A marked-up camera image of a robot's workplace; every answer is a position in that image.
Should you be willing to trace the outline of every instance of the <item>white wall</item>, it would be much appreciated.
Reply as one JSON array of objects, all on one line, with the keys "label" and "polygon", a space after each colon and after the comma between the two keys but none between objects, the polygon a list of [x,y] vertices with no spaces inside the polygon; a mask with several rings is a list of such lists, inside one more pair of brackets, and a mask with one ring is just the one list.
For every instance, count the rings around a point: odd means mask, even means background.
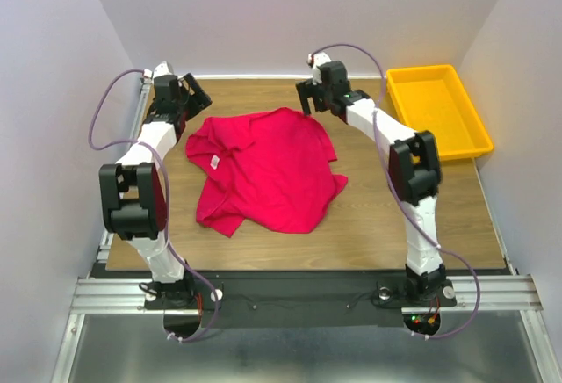
[{"label": "white wall", "polygon": [[460,75],[495,143],[479,162],[508,253],[532,272],[562,360],[562,0],[499,0]]},{"label": "white wall", "polygon": [[[0,0],[0,373],[50,381],[76,277],[102,229],[87,126],[132,63],[99,0]],[[135,82],[108,100],[97,137],[130,128]]]},{"label": "white wall", "polygon": [[[342,40],[368,47],[385,68],[458,64],[496,0],[101,1],[137,65],[307,74],[310,51]],[[373,71],[360,55],[344,56],[352,73]]]}]

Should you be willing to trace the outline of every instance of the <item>red cloth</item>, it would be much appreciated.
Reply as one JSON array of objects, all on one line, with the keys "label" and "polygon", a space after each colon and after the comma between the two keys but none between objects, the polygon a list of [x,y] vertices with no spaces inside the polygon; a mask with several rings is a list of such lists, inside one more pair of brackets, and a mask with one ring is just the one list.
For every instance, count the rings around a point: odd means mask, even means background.
[{"label": "red cloth", "polygon": [[348,181],[330,170],[336,156],[322,125],[289,108],[208,118],[185,154],[208,175],[196,220],[226,236],[245,218],[311,232]]}]

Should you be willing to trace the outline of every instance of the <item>cable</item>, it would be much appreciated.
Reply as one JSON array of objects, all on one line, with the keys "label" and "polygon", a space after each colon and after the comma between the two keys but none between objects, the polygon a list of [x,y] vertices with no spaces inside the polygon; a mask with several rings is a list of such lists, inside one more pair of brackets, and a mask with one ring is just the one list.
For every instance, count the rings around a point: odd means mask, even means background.
[{"label": "cable", "polygon": [[[105,150],[107,148],[110,148],[112,146],[116,146],[118,144],[127,144],[127,143],[128,144],[138,143],[143,148],[147,148],[148,150],[150,150],[153,157],[155,158],[156,163],[158,163],[158,166],[160,167],[160,170],[162,171],[162,175],[164,177],[164,189],[165,189],[165,192],[166,192],[166,212],[167,212],[166,217],[169,218],[169,177],[168,177],[168,171],[166,170],[166,166],[164,165],[164,162],[162,161],[162,158],[160,157],[160,155],[158,155],[158,152],[152,146],[148,145],[144,141],[137,141],[137,140],[133,140],[133,139],[122,139],[122,140],[110,141],[109,143],[107,143],[105,145],[102,145],[102,146],[97,146],[96,144],[94,144],[94,141],[92,139],[92,136],[94,134],[94,126],[96,125],[96,121],[97,121],[97,117],[99,116],[99,112],[101,111],[102,106],[104,105],[104,102],[107,99],[107,95],[109,95],[109,92],[111,91],[111,89],[115,85],[115,83],[121,77],[124,77],[128,74],[143,73],[143,72],[144,71],[142,69],[128,69],[126,71],[123,71],[118,76],[116,76],[109,83],[109,85],[107,86],[107,89],[105,89],[104,94],[99,99],[99,103],[97,104],[96,110],[94,111],[94,115],[92,116],[92,119],[91,119],[91,122],[90,122],[90,128],[88,130],[88,144],[90,145],[90,147],[93,150],[96,150],[96,151]],[[213,284],[211,282],[209,282],[199,272],[192,269],[187,264],[187,262],[185,260],[183,260],[179,256],[179,254],[177,254],[176,250],[174,249],[173,245],[171,244],[171,242],[169,241],[169,238],[168,238],[168,234],[169,234],[168,233],[168,225],[169,225],[169,221],[166,220],[166,226],[164,227],[164,236],[165,236],[165,240],[166,240],[166,244],[168,246],[169,252],[191,275],[193,275],[195,278],[197,278],[198,280],[203,282],[211,290],[214,298],[217,300],[217,302],[214,303],[213,316],[211,317],[211,320],[209,320],[209,322],[207,323],[207,326],[200,333],[197,333],[196,335],[187,337],[185,339],[177,338],[177,340],[180,343],[195,342],[195,341],[199,340],[201,337],[203,337],[211,329],[211,327],[213,326],[213,324],[217,320],[217,317],[219,315],[219,302],[218,302],[219,297],[217,296],[217,293],[215,291],[215,288],[214,288]],[[169,337],[175,338],[175,335],[169,334]]]},{"label": "cable", "polygon": [[[325,47],[321,47],[320,49],[317,49],[314,52],[312,52],[312,55],[318,54],[319,52],[325,51],[326,49],[330,49],[332,47],[351,47],[351,48],[356,49],[357,51],[367,55],[371,59],[371,61],[373,61],[375,63],[375,65],[377,66],[378,72],[380,74],[380,77],[381,77],[380,93],[378,94],[377,102],[375,102],[375,107],[379,109],[380,104],[381,104],[381,102],[382,102],[382,100],[383,100],[383,98],[385,97],[385,94],[386,94],[386,77],[385,77],[383,69],[380,67],[380,64],[378,63],[377,59],[373,55],[371,55],[368,51],[366,51],[365,49],[363,49],[363,48],[361,48],[357,45],[350,44],[350,43],[334,43],[332,45],[326,45]],[[388,171],[388,168],[386,167],[385,154],[384,154],[383,149],[380,146],[380,143],[379,143],[378,138],[377,138],[377,135],[378,135],[378,127],[377,127],[378,109],[374,110],[373,121],[372,121],[373,128],[374,128],[375,143],[377,145],[377,151],[378,151],[378,159],[380,160],[380,164],[383,168],[383,171],[385,172],[386,182],[388,183],[388,187],[390,188],[390,191],[394,196],[394,200],[396,201],[396,204],[398,205],[399,209],[402,211],[402,213],[404,214],[406,219],[423,236],[423,238],[425,238],[425,240],[427,242],[429,242],[431,245],[433,245],[441,253],[449,255],[449,256],[453,256],[457,260],[459,260],[462,264],[464,264],[466,266],[466,268],[468,269],[468,271],[471,273],[472,277],[474,278],[474,284],[476,285],[476,301],[474,302],[474,309],[472,310],[472,313],[471,313],[470,317],[468,318],[468,320],[465,323],[463,323],[462,325],[460,325],[458,328],[453,329],[450,332],[443,333],[442,335],[429,336],[429,339],[444,339],[444,338],[449,337],[449,336],[454,336],[457,333],[461,332],[462,330],[466,329],[466,327],[469,324],[472,323],[472,321],[476,317],[476,314],[478,313],[478,309],[479,309],[479,306],[480,306],[480,295],[481,295],[480,282],[479,282],[479,279],[478,279],[478,275],[476,274],[476,271],[472,268],[472,266],[468,263],[468,261],[464,257],[460,256],[459,254],[455,253],[454,251],[450,251],[449,249],[442,248],[441,245],[437,241],[434,241],[434,239],[431,238],[431,236],[429,236],[422,229],[422,227],[420,227],[420,225],[418,225],[417,221],[414,220],[414,218],[410,217],[410,215],[408,214],[408,212],[406,211],[406,209],[402,205],[402,203],[400,201],[400,198],[398,197],[398,194],[396,192],[396,189],[394,188],[393,181],[390,178],[390,173]]]}]

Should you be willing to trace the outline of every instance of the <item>gray floor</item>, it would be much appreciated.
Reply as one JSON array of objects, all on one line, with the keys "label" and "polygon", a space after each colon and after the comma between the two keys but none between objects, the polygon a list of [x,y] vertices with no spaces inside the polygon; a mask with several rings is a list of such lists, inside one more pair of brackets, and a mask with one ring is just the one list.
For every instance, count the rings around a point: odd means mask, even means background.
[{"label": "gray floor", "polygon": [[[466,314],[444,316],[443,330]],[[226,329],[166,340],[162,317],[91,316],[71,381],[540,382],[517,312],[481,313],[466,332],[425,342],[376,327]]]}]

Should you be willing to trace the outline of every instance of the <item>metal frame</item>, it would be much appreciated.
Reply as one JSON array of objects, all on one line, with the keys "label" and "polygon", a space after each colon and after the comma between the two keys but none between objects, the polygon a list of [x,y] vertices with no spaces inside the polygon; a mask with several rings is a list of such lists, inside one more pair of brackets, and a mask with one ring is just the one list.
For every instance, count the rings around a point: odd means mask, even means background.
[{"label": "metal frame", "polygon": [[[151,81],[145,80],[140,89],[139,103],[134,117],[130,137],[134,138],[141,128],[143,113],[146,110]],[[476,163],[474,163],[480,188],[484,189]],[[494,223],[494,213],[486,201],[488,212],[494,224],[501,252],[506,259],[509,270],[514,275],[507,276],[479,276],[482,296],[479,309],[482,311],[520,311],[525,331],[530,340],[530,346],[537,362],[538,370],[545,382],[562,382],[562,373],[558,366],[556,355],[551,346],[551,340],[546,332],[541,313],[542,306],[537,289],[531,276],[517,276],[515,269],[509,262],[505,244],[501,233]],[[112,245],[113,234],[104,230],[97,261],[106,263]],[[463,312],[474,308],[476,298],[472,277],[451,277],[455,287],[458,305],[442,308],[443,311]],[[62,339],[61,349],[54,368],[52,383],[68,383],[72,367],[78,352],[83,325],[87,314],[162,314],[163,311],[147,311],[144,308],[144,293],[138,284],[146,279],[79,279],[70,308],[67,327]],[[420,311],[417,308],[403,308],[403,313]],[[197,314],[196,310],[177,311],[179,314]]]}]

